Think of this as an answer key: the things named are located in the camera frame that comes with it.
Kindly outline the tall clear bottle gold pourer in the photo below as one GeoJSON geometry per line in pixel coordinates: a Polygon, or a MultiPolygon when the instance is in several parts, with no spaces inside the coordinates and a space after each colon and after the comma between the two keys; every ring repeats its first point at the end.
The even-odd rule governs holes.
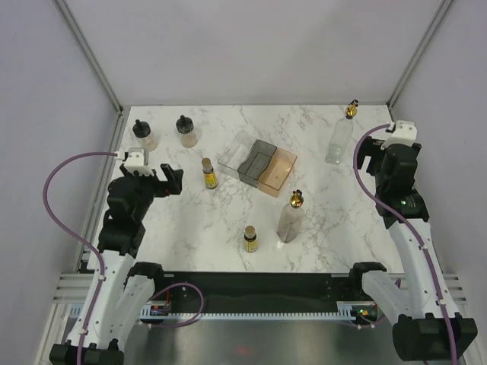
{"type": "Polygon", "coordinates": [[[353,119],[357,115],[359,102],[354,99],[345,108],[343,117],[336,123],[326,151],[325,161],[338,165],[353,132],[353,119]]]}

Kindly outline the tall bottle gold pourer brown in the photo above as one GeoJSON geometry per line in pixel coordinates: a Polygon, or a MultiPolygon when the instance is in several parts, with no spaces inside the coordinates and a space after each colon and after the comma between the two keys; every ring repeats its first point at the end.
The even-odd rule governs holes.
{"type": "Polygon", "coordinates": [[[302,208],[303,204],[302,191],[299,189],[294,190],[288,204],[282,209],[279,218],[277,235],[283,243],[290,243],[297,237],[305,216],[302,208]]]}

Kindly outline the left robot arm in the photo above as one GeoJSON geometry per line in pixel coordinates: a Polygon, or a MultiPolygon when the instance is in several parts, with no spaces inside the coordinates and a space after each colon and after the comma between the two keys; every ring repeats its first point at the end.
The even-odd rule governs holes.
{"type": "Polygon", "coordinates": [[[183,170],[161,164],[166,176],[144,176],[122,168],[108,185],[108,210],[98,237],[97,263],[81,313],[65,342],[49,353],[53,364],[121,364],[124,347],[148,300],[165,295],[161,265],[137,262],[145,234],[142,223],[156,198],[182,192],[183,170]]]}

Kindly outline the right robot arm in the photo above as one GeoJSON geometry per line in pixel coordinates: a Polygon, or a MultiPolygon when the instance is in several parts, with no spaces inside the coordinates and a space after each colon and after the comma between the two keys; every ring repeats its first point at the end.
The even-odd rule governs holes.
{"type": "Polygon", "coordinates": [[[420,144],[391,144],[363,137],[354,150],[358,173],[366,157],[375,191],[366,191],[391,236],[408,290],[401,291],[378,264],[360,265],[347,281],[356,299],[371,297],[392,325],[393,345],[403,361],[450,360],[457,363],[478,334],[465,318],[441,272],[431,237],[425,201],[415,188],[420,144]]]}

